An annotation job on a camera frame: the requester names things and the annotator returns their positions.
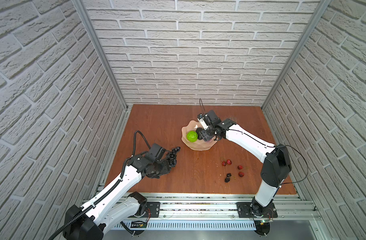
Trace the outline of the dark grape bunch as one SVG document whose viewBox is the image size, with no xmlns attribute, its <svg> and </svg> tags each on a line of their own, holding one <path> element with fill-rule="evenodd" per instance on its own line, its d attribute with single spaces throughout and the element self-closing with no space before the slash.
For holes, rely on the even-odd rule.
<svg viewBox="0 0 366 240">
<path fill-rule="evenodd" d="M 167 162 L 168 162 L 169 168 L 174 168 L 177 165 L 177 154 L 179 153 L 180 149 L 181 149 L 181 147 L 173 148 L 167 154 Z"/>
</svg>

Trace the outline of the green bumpy fruit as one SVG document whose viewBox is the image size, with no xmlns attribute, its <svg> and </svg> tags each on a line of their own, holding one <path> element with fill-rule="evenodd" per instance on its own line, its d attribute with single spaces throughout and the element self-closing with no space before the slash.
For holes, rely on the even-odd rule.
<svg viewBox="0 0 366 240">
<path fill-rule="evenodd" d="M 198 140 L 198 134 L 196 131 L 189 131 L 186 135 L 186 138 L 189 142 L 194 143 Z"/>
</svg>

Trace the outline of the red cherry pair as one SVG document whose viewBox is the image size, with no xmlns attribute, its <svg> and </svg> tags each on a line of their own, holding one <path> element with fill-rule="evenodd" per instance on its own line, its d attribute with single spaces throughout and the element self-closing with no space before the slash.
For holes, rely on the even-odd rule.
<svg viewBox="0 0 366 240">
<path fill-rule="evenodd" d="M 244 172 L 242 172 L 242 170 L 244 169 L 244 167 L 242 165 L 238 165 L 237 166 L 237 169 L 239 170 L 238 176 L 242 178 L 245 175 Z"/>
<path fill-rule="evenodd" d="M 227 165 L 231 165 L 232 161 L 231 160 L 226 160 L 226 161 L 222 161 L 222 165 L 225 167 Z"/>
</svg>

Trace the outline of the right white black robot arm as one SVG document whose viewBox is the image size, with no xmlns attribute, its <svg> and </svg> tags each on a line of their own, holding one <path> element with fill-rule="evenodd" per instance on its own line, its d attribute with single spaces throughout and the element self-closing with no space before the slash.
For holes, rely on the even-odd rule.
<svg viewBox="0 0 366 240">
<path fill-rule="evenodd" d="M 266 142 L 230 119 L 222 121 L 214 111 L 199 114 L 198 121 L 202 125 L 198 131 L 200 139 L 207 142 L 227 139 L 250 152 L 263 164 L 260 173 L 262 182 L 250 204 L 251 215 L 263 217 L 292 170 L 287 147 Z"/>
</svg>

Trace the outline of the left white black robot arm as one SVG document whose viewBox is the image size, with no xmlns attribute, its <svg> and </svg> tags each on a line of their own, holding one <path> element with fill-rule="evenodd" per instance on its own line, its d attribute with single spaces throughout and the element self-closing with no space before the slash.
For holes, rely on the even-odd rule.
<svg viewBox="0 0 366 240">
<path fill-rule="evenodd" d="M 168 151 L 153 144 L 148 151 L 127 158 L 121 173 L 101 192 L 81 207 L 73 205 L 67 210 L 64 225 L 50 238 L 62 234 L 67 240 L 101 240 L 128 217 L 147 218 L 147 198 L 140 193 L 129 194 L 120 204 L 118 201 L 143 178 L 158 179 L 170 173 L 179 151 L 179 147 Z"/>
</svg>

